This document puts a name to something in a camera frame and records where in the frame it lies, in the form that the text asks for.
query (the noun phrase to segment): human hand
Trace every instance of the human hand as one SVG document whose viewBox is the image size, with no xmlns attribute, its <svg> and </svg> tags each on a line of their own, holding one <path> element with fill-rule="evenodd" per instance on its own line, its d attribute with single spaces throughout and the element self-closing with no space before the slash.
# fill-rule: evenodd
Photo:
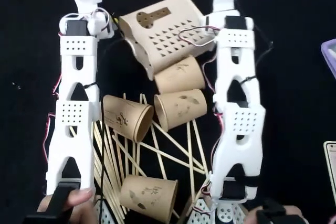
<svg viewBox="0 0 336 224">
<path fill-rule="evenodd" d="M 296 206 L 284 206 L 286 210 L 286 215 L 298 215 L 300 216 L 306 224 L 309 224 L 307 220 L 303 217 L 301 210 Z M 258 224 L 257 222 L 257 211 L 262 210 L 262 207 L 257 207 L 252 211 L 248 212 L 244 219 L 244 224 Z"/>
<path fill-rule="evenodd" d="M 93 209 L 93 202 L 90 198 L 94 195 L 93 189 L 74 190 L 70 192 L 68 200 L 64 206 L 64 211 L 73 207 L 70 217 L 71 224 L 97 224 L 97 215 Z M 40 203 L 37 211 L 47 210 L 52 195 L 46 196 Z"/>
</svg>

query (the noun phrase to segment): black tabletop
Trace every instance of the black tabletop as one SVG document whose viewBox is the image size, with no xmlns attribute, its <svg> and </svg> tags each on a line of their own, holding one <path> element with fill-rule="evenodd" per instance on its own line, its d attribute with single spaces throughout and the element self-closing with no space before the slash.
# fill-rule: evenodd
<svg viewBox="0 0 336 224">
<path fill-rule="evenodd" d="M 103 7 L 119 16 L 158 1 L 103 0 Z M 212 0 L 193 1 L 203 14 L 211 12 Z M 258 199 L 272 197 L 297 205 L 311 223 L 326 223 L 336 213 L 323 152 L 323 142 L 335 140 L 336 81 L 320 46 L 336 37 L 334 0 L 239 3 L 240 10 L 252 17 L 275 45 L 257 69 L 266 108 Z M 60 73 L 58 22 L 77 9 L 73 0 L 0 0 L 0 6 L 0 222 L 20 223 L 36 209 L 45 192 L 47 164 L 42 141 L 47 114 L 55 110 L 51 90 Z M 100 58 L 109 43 L 100 42 Z M 256 57 L 266 48 L 257 33 Z M 198 61 L 202 63 L 212 54 L 202 55 Z M 110 48 L 103 60 L 98 79 L 104 94 L 122 96 L 125 92 L 135 101 L 142 92 L 153 102 L 155 84 L 147 79 L 127 44 Z M 214 81 L 215 65 L 209 66 L 207 73 Z M 204 93 L 210 108 L 211 92 L 207 89 Z M 219 126 L 211 110 L 197 123 L 209 160 Z M 186 147 L 184 126 L 171 134 Z M 162 136 L 159 145 L 186 159 Z M 164 162 L 168 178 L 180 180 L 175 209 L 181 212 L 190 194 L 188 169 Z M 148 176 L 161 177 L 155 154 L 144 151 L 141 166 Z M 195 179 L 199 186 L 203 177 L 195 175 Z M 250 206 L 259 203 L 256 200 Z M 144 217 L 130 212 L 126 223 L 139 218 Z"/>
</svg>

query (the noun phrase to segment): finger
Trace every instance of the finger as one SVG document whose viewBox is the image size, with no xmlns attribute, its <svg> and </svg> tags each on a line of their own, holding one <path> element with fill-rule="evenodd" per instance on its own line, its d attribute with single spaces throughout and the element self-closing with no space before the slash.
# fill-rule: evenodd
<svg viewBox="0 0 336 224">
<path fill-rule="evenodd" d="M 67 199 L 67 202 L 64 206 L 64 211 L 68 210 L 71 207 L 77 206 L 81 203 L 84 203 L 85 201 L 88 201 L 94 194 L 94 191 L 89 188 L 89 189 L 84 189 L 84 190 L 74 190 L 71 191 L 69 194 L 69 197 Z M 52 198 L 52 195 L 46 196 L 40 203 L 37 211 L 38 212 L 44 212 L 47 210 L 50 200 Z"/>
<path fill-rule="evenodd" d="M 250 211 L 245 217 L 244 224 L 257 224 L 257 211 L 262 210 L 262 207 L 257 207 Z M 301 210 L 296 206 L 285 206 L 287 215 L 298 215 L 303 218 Z"/>
<path fill-rule="evenodd" d="M 94 210 L 93 203 L 88 202 L 86 210 L 83 212 L 80 223 L 81 224 L 98 224 L 96 211 Z"/>
</svg>

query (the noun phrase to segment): brown paper cup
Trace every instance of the brown paper cup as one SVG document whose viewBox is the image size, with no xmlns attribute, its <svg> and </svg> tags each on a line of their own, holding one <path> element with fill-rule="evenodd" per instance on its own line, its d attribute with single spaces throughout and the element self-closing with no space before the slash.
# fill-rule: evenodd
<svg viewBox="0 0 336 224">
<path fill-rule="evenodd" d="M 111 95 L 106 95 L 103 102 L 105 123 L 120 135 L 141 142 L 152 123 L 153 106 Z"/>
<path fill-rule="evenodd" d="M 207 110 L 199 89 L 155 95 L 154 105 L 164 131 L 205 115 Z"/>
<path fill-rule="evenodd" d="M 128 175 L 120 204 L 163 223 L 169 223 L 177 193 L 177 180 Z"/>
<path fill-rule="evenodd" d="M 202 71 L 193 56 L 168 67 L 154 78 L 160 94 L 205 88 Z"/>
</svg>

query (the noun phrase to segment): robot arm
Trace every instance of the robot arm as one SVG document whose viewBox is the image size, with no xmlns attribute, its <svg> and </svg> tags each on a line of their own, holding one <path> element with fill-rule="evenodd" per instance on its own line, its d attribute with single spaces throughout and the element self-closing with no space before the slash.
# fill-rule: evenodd
<svg viewBox="0 0 336 224">
<path fill-rule="evenodd" d="M 259 83 L 255 78 L 254 23 L 234 9 L 235 0 L 213 0 L 213 12 L 205 25 L 220 28 L 217 42 L 217 80 L 214 102 L 224 124 L 210 177 L 214 204 L 242 203 L 254 199 L 256 180 L 262 161 L 261 134 L 265 109 L 260 104 Z M 227 92 L 233 80 L 241 83 L 246 101 L 228 102 Z M 241 164 L 245 176 L 227 178 L 234 165 Z"/>
</svg>

